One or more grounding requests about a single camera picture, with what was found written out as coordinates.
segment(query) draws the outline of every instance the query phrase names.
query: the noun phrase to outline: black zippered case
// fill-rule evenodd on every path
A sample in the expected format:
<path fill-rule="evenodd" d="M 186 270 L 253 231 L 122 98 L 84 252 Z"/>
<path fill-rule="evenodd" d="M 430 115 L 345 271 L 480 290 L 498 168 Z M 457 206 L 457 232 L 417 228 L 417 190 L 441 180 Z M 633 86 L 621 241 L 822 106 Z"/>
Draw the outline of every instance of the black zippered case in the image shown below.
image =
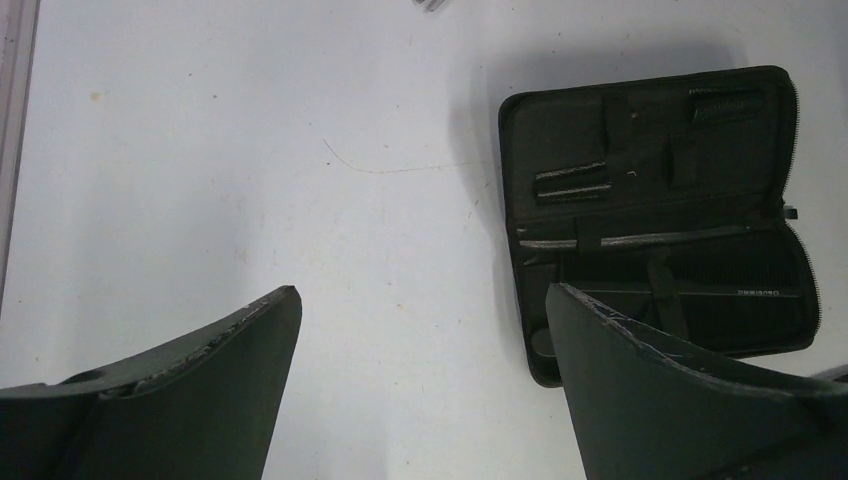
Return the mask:
<path fill-rule="evenodd" d="M 536 381 L 561 385 L 552 283 L 731 357 L 808 347 L 818 289 L 783 201 L 797 129 L 778 67 L 506 100 L 506 226 Z"/>

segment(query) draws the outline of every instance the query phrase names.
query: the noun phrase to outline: white table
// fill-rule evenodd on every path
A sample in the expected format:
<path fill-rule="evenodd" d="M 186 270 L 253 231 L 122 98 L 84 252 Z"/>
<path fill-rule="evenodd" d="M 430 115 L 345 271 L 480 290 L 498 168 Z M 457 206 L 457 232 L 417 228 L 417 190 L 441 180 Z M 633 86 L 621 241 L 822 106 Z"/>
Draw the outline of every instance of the white table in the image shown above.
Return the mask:
<path fill-rule="evenodd" d="M 527 372 L 495 115 L 512 93 L 778 64 L 812 348 L 848 363 L 845 0 L 43 0 L 0 386 L 57 382 L 294 284 L 266 477 L 582 478 Z"/>

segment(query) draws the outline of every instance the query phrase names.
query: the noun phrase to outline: zipper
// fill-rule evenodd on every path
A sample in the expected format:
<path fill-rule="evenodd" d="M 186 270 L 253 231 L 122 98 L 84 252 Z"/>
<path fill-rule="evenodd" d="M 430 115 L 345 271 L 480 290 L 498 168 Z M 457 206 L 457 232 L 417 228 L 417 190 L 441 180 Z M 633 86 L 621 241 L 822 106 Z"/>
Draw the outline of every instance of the zipper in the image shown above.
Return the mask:
<path fill-rule="evenodd" d="M 792 153 L 789 156 L 789 170 L 786 172 L 786 180 L 783 182 L 783 195 L 786 195 L 786 187 L 789 186 L 789 177 L 792 176 L 792 168 L 795 167 L 795 152 L 798 151 L 798 132 L 801 129 L 801 95 L 798 93 L 798 87 L 790 78 L 789 85 L 792 86 L 792 93 L 795 95 L 795 133 L 792 139 Z"/>
<path fill-rule="evenodd" d="M 801 237 L 798 236 L 798 232 L 795 230 L 795 227 L 790 225 L 788 222 L 784 221 L 784 225 L 789 228 L 789 231 L 792 233 L 792 236 L 795 237 L 795 241 L 798 242 L 798 245 L 801 247 L 801 253 L 804 254 L 804 259 L 807 261 L 807 268 L 810 271 L 810 276 L 813 278 L 813 288 L 816 291 L 816 303 L 818 305 L 819 314 L 816 317 L 816 330 L 813 333 L 813 336 L 819 334 L 819 330 L 821 330 L 822 323 L 822 303 L 821 303 L 821 292 L 819 291 L 819 281 L 816 278 L 816 272 L 813 270 L 813 262 L 810 259 L 810 254 L 807 252 L 807 246 L 804 245 L 804 241 L 801 240 Z"/>
<path fill-rule="evenodd" d="M 798 150 L 798 133 L 801 129 L 801 95 L 798 93 L 798 87 L 795 86 L 795 82 L 790 78 L 789 85 L 792 86 L 792 93 L 795 95 L 795 136 L 792 140 L 792 154 L 789 157 L 789 170 L 786 172 L 786 180 L 783 182 L 783 194 L 781 195 L 781 199 L 786 195 L 786 187 L 789 186 L 789 178 L 792 176 L 792 168 L 795 166 L 795 153 Z M 813 268 L 813 262 L 810 258 L 810 253 L 807 251 L 807 245 L 804 244 L 804 241 L 801 240 L 801 237 L 798 235 L 798 232 L 785 218 L 783 219 L 783 224 L 789 228 L 789 231 L 792 233 L 792 236 L 795 237 L 795 241 L 798 242 L 798 245 L 801 246 L 801 253 L 804 254 L 804 259 L 807 261 L 807 268 L 810 271 L 810 276 L 813 278 L 813 288 L 816 292 L 816 303 L 818 305 L 818 317 L 816 318 L 816 330 L 813 334 L 814 336 L 819 334 L 819 330 L 821 330 L 822 324 L 822 303 L 821 303 L 821 292 L 819 290 L 819 282 L 816 278 L 816 272 Z"/>

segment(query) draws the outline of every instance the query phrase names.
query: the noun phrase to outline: metal tool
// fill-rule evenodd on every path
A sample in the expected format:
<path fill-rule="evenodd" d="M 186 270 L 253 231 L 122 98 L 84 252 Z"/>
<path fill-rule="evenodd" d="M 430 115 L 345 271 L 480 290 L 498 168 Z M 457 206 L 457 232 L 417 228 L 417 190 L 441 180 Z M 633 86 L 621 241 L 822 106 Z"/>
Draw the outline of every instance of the metal tool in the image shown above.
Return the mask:
<path fill-rule="evenodd" d="M 727 226 L 691 232 L 649 233 L 646 235 L 629 235 L 626 237 L 610 237 L 601 239 L 601 248 L 635 248 L 654 245 L 669 245 L 672 243 L 710 240 L 730 235 L 741 235 L 751 231 L 751 227 Z M 576 250 L 577 240 L 521 240 L 518 244 L 534 250 Z"/>
<path fill-rule="evenodd" d="M 413 0 L 413 1 L 417 5 L 421 5 L 422 3 L 425 3 L 427 0 Z M 445 3 L 445 0 L 431 0 L 430 4 L 427 5 L 427 8 L 425 9 L 425 11 L 435 12 L 436 9 L 439 8 L 443 3 Z"/>
<path fill-rule="evenodd" d="M 603 201 L 612 190 L 603 160 L 537 173 L 533 184 L 539 204 Z"/>
<path fill-rule="evenodd" d="M 568 282 L 583 293 L 614 293 L 618 295 L 651 295 L 651 286 L 634 282 Z M 751 287 L 706 285 L 697 282 L 678 280 L 675 282 L 677 294 L 692 297 L 768 297 L 802 298 L 801 289 L 796 287 Z"/>

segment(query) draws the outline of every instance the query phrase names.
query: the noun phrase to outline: scratch mark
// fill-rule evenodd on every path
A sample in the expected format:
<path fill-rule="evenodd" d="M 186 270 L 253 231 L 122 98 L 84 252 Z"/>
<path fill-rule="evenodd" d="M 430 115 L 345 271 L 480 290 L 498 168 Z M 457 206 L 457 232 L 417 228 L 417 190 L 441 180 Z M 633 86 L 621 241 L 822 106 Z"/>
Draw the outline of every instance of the scratch mark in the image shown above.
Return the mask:
<path fill-rule="evenodd" d="M 233 252 L 233 259 L 247 265 L 249 262 L 249 255 L 250 253 L 247 251 L 247 247 L 238 246 L 236 247 L 235 252 Z"/>
<path fill-rule="evenodd" d="M 401 169 L 398 169 L 398 170 L 366 170 L 364 168 L 354 167 L 353 165 L 351 165 L 350 163 L 348 163 L 344 159 L 342 159 L 342 157 L 340 157 L 339 154 L 336 153 L 335 150 L 333 150 L 333 147 L 330 146 L 330 144 L 327 142 L 326 139 L 322 138 L 321 141 L 324 142 L 324 145 L 327 146 L 327 149 L 330 151 L 330 153 L 332 153 L 333 156 L 336 157 L 336 160 L 340 161 L 342 163 L 342 165 L 346 166 L 347 168 L 349 168 L 349 169 L 351 169 L 355 172 L 370 173 L 372 175 L 385 175 L 385 174 L 390 174 L 390 173 L 423 172 L 425 170 L 441 170 L 443 168 L 457 168 L 457 167 L 467 167 L 469 165 L 488 165 L 488 164 L 495 163 L 495 162 L 491 162 L 491 161 L 489 161 L 489 162 L 460 162 L 460 163 L 451 163 L 451 164 L 446 164 L 446 165 L 431 165 L 429 167 L 401 168 Z"/>

